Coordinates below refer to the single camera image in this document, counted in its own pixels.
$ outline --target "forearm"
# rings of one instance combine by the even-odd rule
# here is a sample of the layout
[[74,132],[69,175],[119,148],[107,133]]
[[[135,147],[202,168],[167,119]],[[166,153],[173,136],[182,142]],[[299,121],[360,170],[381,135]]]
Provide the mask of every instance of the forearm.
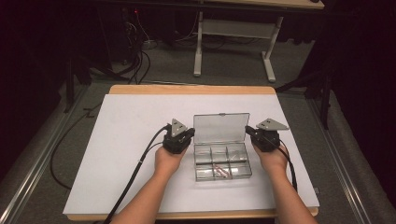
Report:
[[271,180],[276,201],[276,211],[281,224],[317,223],[286,175],[273,175]]
[[169,178],[153,175],[111,223],[154,223]]

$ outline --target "desk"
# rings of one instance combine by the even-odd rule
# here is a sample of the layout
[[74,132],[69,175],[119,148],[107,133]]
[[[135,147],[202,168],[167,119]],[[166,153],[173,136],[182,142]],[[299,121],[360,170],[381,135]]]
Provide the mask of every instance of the desk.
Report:
[[[324,5],[319,1],[312,3],[309,0],[205,0],[206,2],[225,2],[235,4],[271,6],[271,7],[301,7],[311,9],[323,9]],[[270,62],[272,50],[282,25],[283,17],[278,17],[274,23],[257,23],[257,22],[241,22],[241,21],[219,21],[204,19],[203,12],[200,12],[198,22],[197,48],[195,52],[194,75],[201,75],[202,66],[202,37],[207,35],[230,35],[252,38],[270,39],[268,49],[262,51],[262,61],[264,63],[265,72],[269,82],[275,82],[276,77],[274,69]]]
[[[275,90],[270,87],[114,86],[102,104],[64,214],[72,220],[105,219],[152,135],[173,118],[192,127],[195,114],[239,112],[250,113],[250,126],[268,117],[288,125]],[[299,194],[316,215],[318,198],[292,133],[279,134],[290,150]],[[154,143],[162,140],[160,134]],[[245,144],[252,177],[209,182],[195,182],[193,146],[190,146],[167,186],[158,218],[275,217],[268,176],[249,138]],[[151,176],[153,151],[146,157],[118,211]]]

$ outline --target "black cable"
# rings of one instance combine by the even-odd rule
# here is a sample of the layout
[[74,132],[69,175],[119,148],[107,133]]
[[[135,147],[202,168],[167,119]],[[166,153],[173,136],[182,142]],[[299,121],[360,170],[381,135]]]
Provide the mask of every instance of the black cable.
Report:
[[282,143],[282,145],[285,147],[286,151],[288,152],[288,154],[286,154],[280,147],[278,147],[277,149],[282,152],[282,154],[286,157],[286,159],[289,162],[289,166],[290,166],[290,172],[291,172],[291,184],[293,185],[294,189],[297,191],[297,180],[296,180],[296,174],[294,172],[294,165],[291,162],[290,159],[290,155],[289,155],[289,150],[286,147],[285,143],[279,139],[279,141]]
[[155,46],[151,48],[146,48],[145,50],[151,50],[151,49],[156,49],[158,47],[158,41],[156,39],[152,39],[149,42],[154,42]]
[[195,46],[197,44],[197,40],[196,40],[196,36],[195,36],[190,39],[176,41],[175,43],[180,46],[189,47],[189,46]]
[[210,47],[206,46],[205,43],[204,43],[204,41],[203,41],[202,47],[203,47],[204,49],[220,49],[221,47],[223,47],[223,46],[225,45],[225,43],[226,43],[226,38],[225,38],[225,36],[219,36],[219,38],[220,38],[220,40],[221,40],[221,43],[220,43],[219,46],[217,46],[217,47],[215,47],[215,48],[210,48]]
[[136,165],[136,167],[134,168],[134,173],[131,176],[131,179],[129,180],[128,184],[126,185],[124,191],[122,192],[121,196],[119,197],[119,199],[117,200],[116,204],[114,205],[113,209],[111,210],[111,212],[107,215],[107,218],[104,222],[104,224],[109,224],[111,222],[111,218],[113,218],[114,214],[117,211],[117,208],[120,206],[120,204],[122,203],[123,198],[125,197],[126,193],[128,192],[129,188],[131,187],[131,185],[134,183],[134,179],[137,176],[137,173],[139,172],[140,166],[143,164],[143,160],[146,158],[146,155],[149,153],[149,151],[155,146],[151,146],[152,142],[155,140],[155,138],[157,138],[158,134],[160,134],[160,132],[162,132],[163,130],[166,130],[166,128],[168,127],[168,125],[162,127],[158,132],[156,132],[154,134],[154,136],[152,137],[151,141],[148,143],[148,146],[146,148],[146,150],[143,152],[142,157],[139,160],[139,163]]
[[148,68],[146,69],[145,74],[143,74],[143,76],[140,78],[139,82],[137,83],[138,85],[140,85],[140,83],[142,83],[143,78],[146,77],[146,75],[148,74],[149,68],[151,67],[151,60],[149,59],[149,55],[145,51],[142,51],[142,53],[144,55],[146,55],[146,57],[148,58]]
[[[162,142],[159,142],[159,143],[156,143],[156,144],[154,144],[154,145],[152,145],[149,149],[148,149],[148,151],[150,151],[152,148],[154,148],[154,147],[156,147],[156,146],[158,146],[159,144],[161,144]],[[98,223],[100,223],[101,221],[94,221],[92,224],[98,224]]]
[[137,74],[139,73],[140,69],[142,68],[142,64],[143,64],[143,50],[140,50],[140,64],[139,67],[136,69],[136,71],[134,71],[134,83],[136,85],[138,85],[138,81],[137,81]]
[[50,155],[50,160],[49,160],[49,170],[50,170],[50,174],[52,176],[52,178],[55,180],[56,183],[58,183],[60,186],[64,187],[65,189],[70,190],[71,187],[67,186],[65,183],[63,183],[61,180],[58,179],[58,177],[56,177],[54,171],[53,171],[53,159],[55,157],[55,153],[59,148],[59,145],[62,143],[62,141],[66,138],[66,136],[70,133],[70,131],[85,117],[87,117],[87,115],[89,115],[94,109],[96,109],[97,107],[99,107],[99,105],[101,105],[102,103],[94,106],[92,109],[90,109],[87,113],[85,113],[83,116],[81,116],[80,118],[78,118],[67,130],[66,132],[64,132],[64,135],[62,135],[61,139],[58,141],[58,143],[55,145],[55,148],[52,150],[51,155]]
[[260,39],[259,38],[255,38],[255,37],[251,37],[250,40],[246,41],[246,42],[232,40],[231,38],[226,38],[226,40],[227,40],[228,43],[233,43],[233,44],[238,44],[238,45],[249,45],[249,44],[258,42]]
[[[103,25],[102,18],[99,16],[98,19],[99,19],[100,24]],[[134,56],[134,49],[133,48],[131,48],[131,55]],[[97,70],[99,70],[100,72],[102,72],[103,74],[108,75],[110,77],[113,77],[113,78],[115,78],[117,80],[127,80],[126,77],[122,77],[121,75],[124,75],[126,73],[131,72],[137,66],[137,64],[135,64],[135,62],[132,62],[131,66],[129,66],[129,67],[127,67],[127,68],[125,68],[125,69],[123,69],[123,70],[121,70],[119,72],[114,72],[113,70],[111,70],[109,68],[106,68],[106,67],[102,66],[99,63],[91,61],[89,58],[87,58],[85,56],[82,56],[82,55],[78,54],[78,57],[81,60],[83,60],[90,67],[94,67]]]
[[134,74],[129,78],[129,80],[128,80],[128,85],[131,84],[131,81],[132,81],[132,79],[134,79],[134,78],[135,78],[136,84],[137,84],[136,76],[137,76],[137,72],[138,72],[138,71],[140,70],[140,68],[142,67],[142,56],[139,57],[139,56],[136,55],[136,59],[139,60],[139,65],[137,66],[137,68],[134,69]]

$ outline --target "wrist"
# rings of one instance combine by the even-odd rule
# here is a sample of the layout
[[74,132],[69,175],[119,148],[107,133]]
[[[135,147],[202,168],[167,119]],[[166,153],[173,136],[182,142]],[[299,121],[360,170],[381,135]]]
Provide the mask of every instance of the wrist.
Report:
[[280,171],[271,172],[271,173],[268,173],[268,176],[270,177],[271,182],[273,184],[275,184],[276,182],[277,183],[278,182],[284,182],[284,181],[289,182],[289,179],[288,179],[288,176],[286,175],[286,172],[280,172]]
[[162,182],[168,182],[171,177],[172,174],[168,174],[166,172],[154,172],[152,175],[152,178],[158,179]]
[[270,176],[270,178],[288,178],[286,170],[282,167],[265,167],[264,170]]

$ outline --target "metal rail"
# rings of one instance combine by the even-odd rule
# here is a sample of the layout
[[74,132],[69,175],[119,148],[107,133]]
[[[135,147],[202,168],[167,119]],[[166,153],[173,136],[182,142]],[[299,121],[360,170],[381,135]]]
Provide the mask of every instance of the metal rail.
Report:
[[347,168],[345,167],[340,155],[338,154],[338,150],[334,144],[334,141],[332,140],[329,131],[325,130],[321,124],[320,113],[318,106],[315,103],[315,100],[309,99],[307,100],[307,102],[311,111],[314,113],[315,115],[314,117],[326,140],[326,143],[328,145],[328,153],[330,155],[332,165],[334,167],[335,172],[338,175],[341,186],[344,189],[344,193],[349,201],[353,213],[355,214],[356,220],[360,224],[371,224],[372,222],[369,216],[367,215],[367,212],[362,204],[361,196],[359,195],[358,190],[356,189],[352,179],[350,178],[347,172]]
[[67,121],[69,121],[70,117],[73,114],[73,111],[76,109],[77,104],[79,103],[87,89],[88,86],[82,87],[82,89],[78,92],[78,95],[76,97],[77,99],[73,106],[70,108],[70,111],[67,114],[63,115],[61,121],[49,138],[48,143],[44,146],[40,156],[35,161],[34,165],[28,172],[27,176],[24,178],[23,182],[21,183],[20,187],[18,188],[17,192],[9,203],[6,211],[1,216],[1,224],[17,223],[18,217],[20,216],[24,206],[28,202],[33,191],[35,190],[35,186],[38,184],[40,177],[43,175],[47,164],[50,161],[50,154],[52,153],[55,145],[57,144],[59,138],[64,132]]

